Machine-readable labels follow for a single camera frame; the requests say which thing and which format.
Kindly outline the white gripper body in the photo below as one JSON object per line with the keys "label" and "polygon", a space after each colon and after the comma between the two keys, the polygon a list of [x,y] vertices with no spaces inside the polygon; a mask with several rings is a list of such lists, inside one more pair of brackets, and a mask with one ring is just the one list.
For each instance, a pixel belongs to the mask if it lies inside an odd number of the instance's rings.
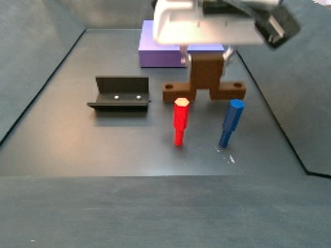
{"label": "white gripper body", "polygon": [[283,0],[156,0],[153,6],[152,36],[161,45],[277,48],[299,32]]}

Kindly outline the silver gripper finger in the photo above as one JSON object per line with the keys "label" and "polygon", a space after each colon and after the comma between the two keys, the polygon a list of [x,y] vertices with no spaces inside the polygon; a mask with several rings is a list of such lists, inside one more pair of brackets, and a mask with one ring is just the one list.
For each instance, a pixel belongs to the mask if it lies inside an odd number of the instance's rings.
{"label": "silver gripper finger", "polygon": [[227,50],[223,53],[223,58],[224,58],[224,66],[228,65],[228,63],[231,62],[231,57],[235,54],[235,48],[232,46],[227,47]]}
{"label": "silver gripper finger", "polygon": [[180,55],[181,55],[181,64],[188,65],[191,61],[189,53],[187,52],[187,45],[180,45]]}

